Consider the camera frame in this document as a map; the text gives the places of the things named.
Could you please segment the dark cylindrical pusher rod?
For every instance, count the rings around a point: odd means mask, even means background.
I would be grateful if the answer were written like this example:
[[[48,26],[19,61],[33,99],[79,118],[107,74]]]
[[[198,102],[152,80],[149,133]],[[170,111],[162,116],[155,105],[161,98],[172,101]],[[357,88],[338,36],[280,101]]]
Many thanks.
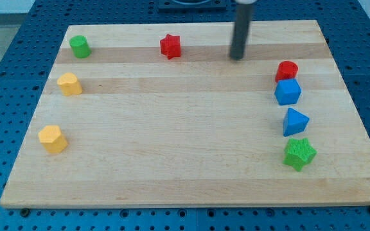
[[[244,57],[249,27],[252,21],[253,6],[254,2],[237,2],[229,51],[229,57],[233,60],[241,60]]]

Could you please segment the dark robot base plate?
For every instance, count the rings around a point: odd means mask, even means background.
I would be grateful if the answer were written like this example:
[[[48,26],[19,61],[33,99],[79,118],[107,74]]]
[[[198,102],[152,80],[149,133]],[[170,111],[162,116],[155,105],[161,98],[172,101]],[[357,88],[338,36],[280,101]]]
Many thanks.
[[[227,0],[157,0],[159,11],[225,10]]]

